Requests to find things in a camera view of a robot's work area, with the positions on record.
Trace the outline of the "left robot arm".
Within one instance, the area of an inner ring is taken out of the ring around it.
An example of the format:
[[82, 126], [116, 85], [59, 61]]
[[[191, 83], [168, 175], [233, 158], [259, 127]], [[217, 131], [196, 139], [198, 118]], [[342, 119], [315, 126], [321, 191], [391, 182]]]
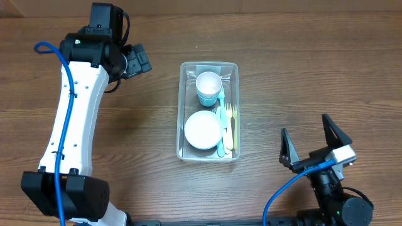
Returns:
[[131, 216], [110, 201], [108, 182], [92, 176], [92, 141], [102, 96], [110, 83], [151, 70], [142, 45], [127, 43], [129, 30], [97, 23], [69, 33], [59, 46], [34, 50], [60, 60], [62, 87], [52, 134], [36, 171], [21, 189], [39, 211], [61, 225], [130, 225]]

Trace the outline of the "yellow plastic fork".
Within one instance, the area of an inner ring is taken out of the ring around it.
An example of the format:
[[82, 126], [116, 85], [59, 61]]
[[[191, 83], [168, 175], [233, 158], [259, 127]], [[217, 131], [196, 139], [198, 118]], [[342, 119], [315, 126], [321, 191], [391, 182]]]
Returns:
[[225, 111], [227, 117], [226, 148], [231, 151], [233, 149], [233, 137], [232, 137], [232, 124], [231, 124], [232, 107], [230, 103], [225, 104]]

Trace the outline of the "clear plastic container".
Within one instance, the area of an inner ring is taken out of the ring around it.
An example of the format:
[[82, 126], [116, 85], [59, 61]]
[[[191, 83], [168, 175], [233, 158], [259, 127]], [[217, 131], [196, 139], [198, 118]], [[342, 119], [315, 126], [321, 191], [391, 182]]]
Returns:
[[[203, 106], [197, 96], [196, 79], [203, 72], [214, 72], [222, 80], [225, 104], [232, 107], [233, 149], [228, 158], [217, 155], [217, 145], [211, 149], [197, 149], [185, 138], [184, 127], [187, 119], [201, 110], [214, 112], [220, 107], [219, 98], [212, 107]], [[239, 69], [229, 62], [185, 62], [180, 67], [177, 117], [177, 156], [185, 161], [227, 162], [240, 157], [240, 112], [239, 112]]]

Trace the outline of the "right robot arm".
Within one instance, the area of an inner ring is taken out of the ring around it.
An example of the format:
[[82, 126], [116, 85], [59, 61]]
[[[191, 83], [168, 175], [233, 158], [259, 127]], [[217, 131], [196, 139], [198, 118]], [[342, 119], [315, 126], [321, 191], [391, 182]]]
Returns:
[[283, 225], [369, 225], [374, 205], [361, 191], [344, 187], [344, 168], [357, 159], [352, 139], [322, 114], [326, 147], [312, 151], [301, 160], [286, 129], [281, 130], [279, 162], [298, 178], [310, 180], [318, 208], [301, 210]]

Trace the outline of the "white fork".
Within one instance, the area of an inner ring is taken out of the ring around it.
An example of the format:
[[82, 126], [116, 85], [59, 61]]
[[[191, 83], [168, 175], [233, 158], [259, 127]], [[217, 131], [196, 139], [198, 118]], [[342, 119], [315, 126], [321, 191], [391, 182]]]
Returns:
[[224, 129], [227, 128], [227, 116], [225, 113], [225, 92], [223, 86], [220, 87], [220, 92], [218, 94], [219, 102], [220, 102], [220, 118], [222, 121], [222, 127]]

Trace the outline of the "white plastic spoon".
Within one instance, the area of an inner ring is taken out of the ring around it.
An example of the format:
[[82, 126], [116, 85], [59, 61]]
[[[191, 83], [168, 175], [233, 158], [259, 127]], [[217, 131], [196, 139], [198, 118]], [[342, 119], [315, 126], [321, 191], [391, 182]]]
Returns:
[[[217, 108], [216, 114], [217, 114], [217, 116], [218, 116], [220, 119], [222, 119], [221, 113], [220, 113], [220, 107]], [[228, 158], [231, 152], [230, 152], [230, 151], [227, 149], [227, 147], [226, 147], [226, 142], [227, 142], [226, 133], [227, 133], [226, 128], [223, 128], [223, 137], [222, 137], [222, 141], [223, 141], [223, 146], [224, 146], [225, 157]]]

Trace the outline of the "white bowl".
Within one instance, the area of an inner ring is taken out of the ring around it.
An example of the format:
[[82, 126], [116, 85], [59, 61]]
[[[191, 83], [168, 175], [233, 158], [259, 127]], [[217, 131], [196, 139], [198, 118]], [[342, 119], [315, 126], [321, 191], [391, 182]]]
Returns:
[[216, 113], [201, 110], [187, 119], [184, 133], [193, 147], [211, 149], [223, 138], [222, 122]]

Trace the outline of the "pale green fork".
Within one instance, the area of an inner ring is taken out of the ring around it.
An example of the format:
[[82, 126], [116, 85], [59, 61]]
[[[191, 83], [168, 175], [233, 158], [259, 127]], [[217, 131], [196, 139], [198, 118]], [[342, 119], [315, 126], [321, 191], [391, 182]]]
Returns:
[[[214, 110], [214, 112], [216, 113], [218, 119], [220, 122], [221, 118], [220, 118], [220, 107], [216, 108], [216, 110]], [[223, 137], [220, 139], [220, 141], [217, 143], [217, 155], [220, 158], [223, 158], [225, 156], [225, 151], [224, 151], [224, 144], [223, 144]]]

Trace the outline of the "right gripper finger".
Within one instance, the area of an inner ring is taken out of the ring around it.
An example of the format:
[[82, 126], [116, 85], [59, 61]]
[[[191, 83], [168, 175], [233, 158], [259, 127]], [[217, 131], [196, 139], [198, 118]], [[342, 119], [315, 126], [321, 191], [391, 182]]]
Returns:
[[300, 161], [297, 151], [285, 128], [281, 130], [281, 149], [279, 162], [285, 167], [293, 167]]
[[352, 139], [336, 125], [328, 114], [322, 114], [322, 122], [328, 147], [340, 148], [352, 144]]

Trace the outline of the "light blue plastic cup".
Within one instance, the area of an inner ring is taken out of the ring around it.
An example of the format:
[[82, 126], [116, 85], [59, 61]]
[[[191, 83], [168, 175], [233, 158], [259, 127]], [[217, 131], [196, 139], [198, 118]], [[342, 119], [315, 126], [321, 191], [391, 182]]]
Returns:
[[205, 95], [205, 94], [197, 91], [198, 99], [199, 99], [200, 103], [205, 107], [212, 107], [218, 99], [218, 94], [219, 93], [216, 93], [214, 95]]

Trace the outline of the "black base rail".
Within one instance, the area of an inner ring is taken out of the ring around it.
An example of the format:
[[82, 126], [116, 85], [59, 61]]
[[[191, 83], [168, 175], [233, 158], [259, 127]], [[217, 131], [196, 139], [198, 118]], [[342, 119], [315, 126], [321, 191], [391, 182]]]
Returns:
[[[138, 220], [130, 221], [130, 226], [263, 226], [260, 219], [254, 220], [205, 220], [205, 221], [179, 221], [163, 222], [159, 220]], [[266, 226], [312, 226], [312, 225], [331, 225], [322, 219], [297, 218], [297, 217], [268, 217]]]

